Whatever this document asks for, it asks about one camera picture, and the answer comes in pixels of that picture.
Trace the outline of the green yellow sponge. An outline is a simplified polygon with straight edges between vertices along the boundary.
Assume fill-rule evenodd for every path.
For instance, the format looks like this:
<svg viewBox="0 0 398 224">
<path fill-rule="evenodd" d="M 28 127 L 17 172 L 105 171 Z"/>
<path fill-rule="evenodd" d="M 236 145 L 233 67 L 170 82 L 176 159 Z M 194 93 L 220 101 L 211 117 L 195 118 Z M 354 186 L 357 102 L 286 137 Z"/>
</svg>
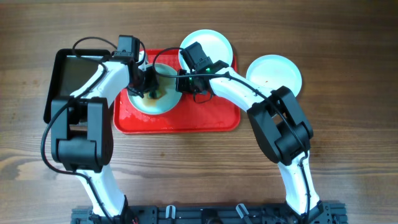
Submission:
<svg viewBox="0 0 398 224">
<path fill-rule="evenodd" d="M 161 89 L 152 90 L 148 93 L 148 99 L 158 100 L 164 96 L 164 91 Z"/>
</svg>

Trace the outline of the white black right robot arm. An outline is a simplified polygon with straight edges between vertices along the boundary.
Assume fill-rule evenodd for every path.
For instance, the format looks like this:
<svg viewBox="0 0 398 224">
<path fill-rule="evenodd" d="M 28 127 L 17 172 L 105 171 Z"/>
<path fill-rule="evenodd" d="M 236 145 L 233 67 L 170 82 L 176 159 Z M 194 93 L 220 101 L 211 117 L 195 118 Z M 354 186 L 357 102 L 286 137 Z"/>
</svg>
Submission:
<svg viewBox="0 0 398 224">
<path fill-rule="evenodd" d="M 292 91 L 286 86 L 273 90 L 258 85 L 220 60 L 180 66 L 180 89 L 210 91 L 247 113 L 259 148 L 279 167 L 290 211 L 300 223 L 316 219 L 321 200 L 309 168 L 313 129 Z"/>
</svg>

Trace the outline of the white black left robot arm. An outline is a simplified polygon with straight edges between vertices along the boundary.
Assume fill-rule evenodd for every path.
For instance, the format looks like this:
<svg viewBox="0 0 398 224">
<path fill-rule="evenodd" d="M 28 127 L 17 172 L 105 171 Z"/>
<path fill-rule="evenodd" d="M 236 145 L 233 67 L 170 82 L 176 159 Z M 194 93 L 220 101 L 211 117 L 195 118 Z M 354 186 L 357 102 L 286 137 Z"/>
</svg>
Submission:
<svg viewBox="0 0 398 224">
<path fill-rule="evenodd" d="M 54 66 L 45 134 L 51 135 L 51 155 L 64 175 L 79 179 L 92 209 L 94 223 L 130 223 L 133 212 L 114 178 L 110 160 L 113 133 L 109 107 L 124 88 L 146 80 L 148 59 L 110 54 L 67 55 Z"/>
</svg>

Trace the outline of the white plate bottom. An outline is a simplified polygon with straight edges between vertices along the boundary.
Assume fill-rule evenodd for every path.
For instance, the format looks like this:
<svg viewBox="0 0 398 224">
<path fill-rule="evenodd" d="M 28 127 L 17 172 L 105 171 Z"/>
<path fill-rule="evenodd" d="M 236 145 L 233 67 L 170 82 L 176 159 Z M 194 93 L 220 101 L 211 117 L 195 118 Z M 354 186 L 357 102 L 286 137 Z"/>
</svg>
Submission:
<svg viewBox="0 0 398 224">
<path fill-rule="evenodd" d="M 158 76 L 159 88 L 164 91 L 164 96 L 158 100 L 148 99 L 148 93 L 144 97 L 127 95 L 132 106 L 144 114 L 164 114 L 174 108 L 182 97 L 181 92 L 176 91 L 175 78 Z"/>
</svg>

